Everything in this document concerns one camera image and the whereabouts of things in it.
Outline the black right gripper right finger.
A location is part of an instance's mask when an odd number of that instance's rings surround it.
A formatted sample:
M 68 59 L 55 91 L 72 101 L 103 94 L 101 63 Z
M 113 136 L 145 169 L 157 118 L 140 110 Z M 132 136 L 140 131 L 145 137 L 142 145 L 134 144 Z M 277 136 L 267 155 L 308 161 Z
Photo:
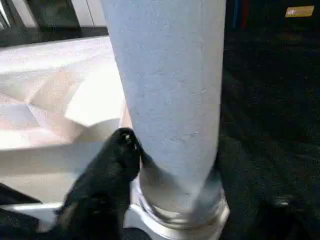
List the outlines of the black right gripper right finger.
M 320 220 L 293 194 L 278 168 L 245 155 L 218 155 L 230 210 L 222 240 L 318 240 Z

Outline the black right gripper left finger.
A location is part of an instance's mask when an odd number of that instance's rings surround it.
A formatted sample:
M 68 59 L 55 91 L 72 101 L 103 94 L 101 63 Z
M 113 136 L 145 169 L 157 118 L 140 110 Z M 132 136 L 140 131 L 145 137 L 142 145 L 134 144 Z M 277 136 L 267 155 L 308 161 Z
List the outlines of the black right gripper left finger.
M 131 182 L 140 171 L 141 148 L 131 128 L 118 128 L 65 196 L 49 240 L 141 240 L 124 227 Z

